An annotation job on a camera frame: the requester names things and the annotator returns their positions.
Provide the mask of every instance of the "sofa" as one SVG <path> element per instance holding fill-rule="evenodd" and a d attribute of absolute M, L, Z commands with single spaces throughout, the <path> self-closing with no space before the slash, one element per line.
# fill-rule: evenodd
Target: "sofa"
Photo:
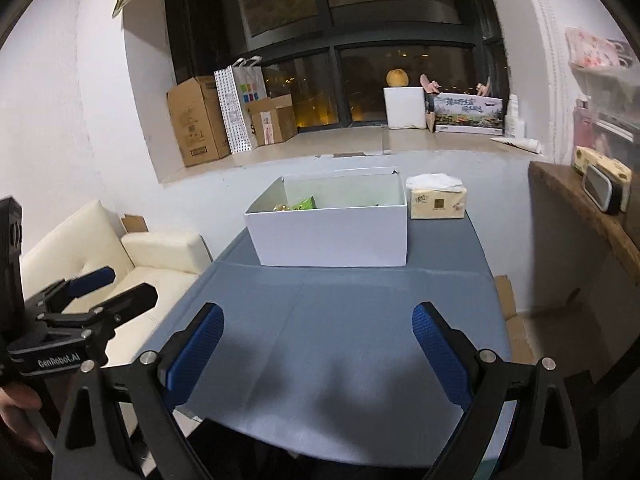
<path fill-rule="evenodd" d="M 209 266 L 209 251 L 197 233 L 131 233 L 122 238 L 108 212 L 95 200 L 47 234 L 20 263 L 28 298 L 60 278 L 80 276 L 103 266 L 116 278 L 74 300 L 65 312 L 87 312 L 96 304 L 140 283 L 158 292 L 151 310 L 116 329 L 106 349 L 108 366 L 128 364 L 143 351 L 156 328 L 196 278 Z"/>

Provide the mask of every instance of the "human hand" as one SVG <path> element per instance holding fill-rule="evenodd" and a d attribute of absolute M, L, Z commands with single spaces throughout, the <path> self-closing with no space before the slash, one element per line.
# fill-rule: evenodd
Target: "human hand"
<path fill-rule="evenodd" d="M 4 423 L 22 444 L 44 452 L 47 447 L 24 413 L 24 410 L 39 410 L 41 407 L 40 397 L 26 384 L 13 382 L 0 388 L 0 416 Z"/>

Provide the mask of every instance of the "white bottle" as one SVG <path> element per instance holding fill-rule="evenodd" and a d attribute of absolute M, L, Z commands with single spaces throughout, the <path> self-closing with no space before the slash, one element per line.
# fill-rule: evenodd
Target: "white bottle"
<path fill-rule="evenodd" d="M 504 118 L 504 136 L 512 139 L 524 139 L 524 120 L 518 112 L 518 96 L 511 94 L 507 105 L 507 115 Z"/>

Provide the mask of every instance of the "blue tablecloth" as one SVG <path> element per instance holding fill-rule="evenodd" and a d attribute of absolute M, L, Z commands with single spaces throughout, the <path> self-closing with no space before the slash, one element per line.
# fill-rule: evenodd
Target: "blue tablecloth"
<path fill-rule="evenodd" d="M 425 466 L 460 419 L 412 333 L 431 301 L 476 348 L 510 359 L 494 280 L 473 225 L 409 222 L 405 267 L 262 267 L 242 232 L 152 337 L 159 349 L 207 301 L 225 331 L 182 410 L 295 452 Z M 498 455 L 513 407 L 486 458 Z"/>

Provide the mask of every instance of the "wooden shelf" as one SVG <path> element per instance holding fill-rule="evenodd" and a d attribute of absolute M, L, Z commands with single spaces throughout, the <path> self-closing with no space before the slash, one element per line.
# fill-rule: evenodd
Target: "wooden shelf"
<path fill-rule="evenodd" d="M 532 161 L 529 178 L 542 181 L 562 197 L 587 225 L 604 238 L 635 285 L 640 285 L 640 251 L 622 228 L 621 218 L 605 215 L 582 190 L 582 178 L 571 166 Z"/>

